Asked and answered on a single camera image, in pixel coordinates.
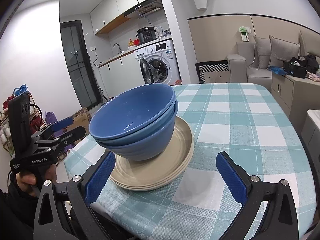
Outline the person's left hand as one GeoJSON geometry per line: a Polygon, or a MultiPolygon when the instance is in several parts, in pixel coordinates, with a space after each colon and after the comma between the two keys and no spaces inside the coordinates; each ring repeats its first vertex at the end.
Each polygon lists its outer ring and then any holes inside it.
{"type": "MultiPolygon", "coordinates": [[[[53,183],[56,183],[57,174],[56,174],[56,165],[53,164],[46,170],[44,175],[45,180],[51,180],[53,183]]],[[[34,174],[25,171],[16,174],[16,181],[18,187],[25,193],[29,194],[32,197],[37,197],[38,194],[33,190],[32,186],[36,185],[36,177],[34,174]]]]}

